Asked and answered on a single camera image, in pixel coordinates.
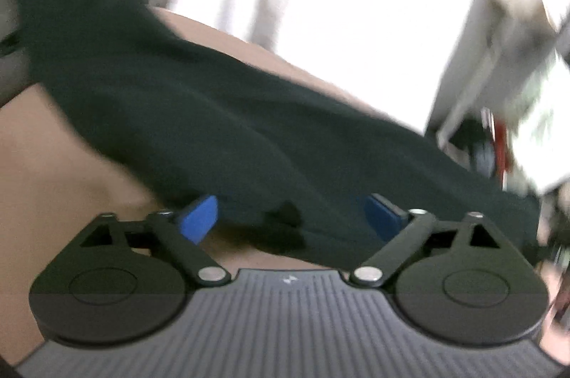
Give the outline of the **black garment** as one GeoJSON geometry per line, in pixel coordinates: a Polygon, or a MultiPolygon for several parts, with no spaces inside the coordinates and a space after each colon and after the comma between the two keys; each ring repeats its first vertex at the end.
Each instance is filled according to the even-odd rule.
{"type": "Polygon", "coordinates": [[[345,270],[384,246],[364,203],[536,245],[539,206],[392,121],[177,36],[143,0],[1,0],[1,39],[81,138],[170,208],[202,195],[263,250],[345,270]]]}

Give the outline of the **dark brown folded cloth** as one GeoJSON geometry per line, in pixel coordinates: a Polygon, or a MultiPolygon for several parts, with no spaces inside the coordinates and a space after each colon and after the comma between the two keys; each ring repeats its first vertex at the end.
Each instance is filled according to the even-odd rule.
{"type": "Polygon", "coordinates": [[[29,59],[19,38],[16,0],[1,0],[0,104],[5,106],[34,84],[29,59]]]}

